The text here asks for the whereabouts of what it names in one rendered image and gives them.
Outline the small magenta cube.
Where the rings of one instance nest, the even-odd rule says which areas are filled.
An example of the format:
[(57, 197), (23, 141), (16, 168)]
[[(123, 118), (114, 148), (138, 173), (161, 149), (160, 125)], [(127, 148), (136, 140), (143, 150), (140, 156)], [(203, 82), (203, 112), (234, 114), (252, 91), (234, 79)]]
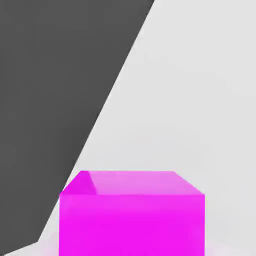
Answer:
[(58, 256), (205, 256), (205, 195), (173, 171), (81, 171), (59, 203)]

